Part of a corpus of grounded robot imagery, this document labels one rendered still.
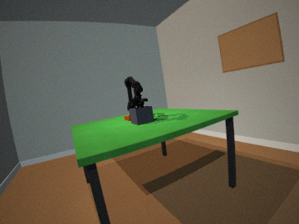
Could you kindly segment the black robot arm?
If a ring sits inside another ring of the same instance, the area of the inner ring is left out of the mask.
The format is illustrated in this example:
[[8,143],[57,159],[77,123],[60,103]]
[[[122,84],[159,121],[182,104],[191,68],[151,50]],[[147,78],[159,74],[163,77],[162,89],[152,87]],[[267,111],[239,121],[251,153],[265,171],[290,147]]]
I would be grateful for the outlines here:
[[134,89],[134,94],[138,95],[143,91],[143,88],[141,87],[141,84],[134,80],[132,76],[128,76],[125,79],[125,86],[127,87],[127,91],[128,91],[128,98],[129,98],[129,102],[127,105],[127,110],[130,111],[129,109],[135,108],[135,105],[131,105],[131,103],[135,103],[137,100],[139,100],[138,96],[132,98],[132,91],[131,91],[131,87]]

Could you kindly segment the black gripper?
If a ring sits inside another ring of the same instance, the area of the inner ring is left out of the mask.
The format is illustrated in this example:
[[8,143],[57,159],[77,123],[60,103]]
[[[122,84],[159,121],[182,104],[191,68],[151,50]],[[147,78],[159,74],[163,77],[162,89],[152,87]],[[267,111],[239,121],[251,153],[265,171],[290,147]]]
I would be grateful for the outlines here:
[[146,102],[146,101],[148,101],[148,99],[147,98],[145,98],[145,99],[141,99],[141,96],[142,95],[140,95],[140,94],[138,94],[138,95],[135,95],[134,97],[136,97],[136,96],[138,96],[138,98],[139,98],[139,100],[137,100],[135,103],[131,103],[131,105],[136,105],[137,107],[138,107],[138,109],[139,108],[143,108],[143,106],[144,106],[144,101]]

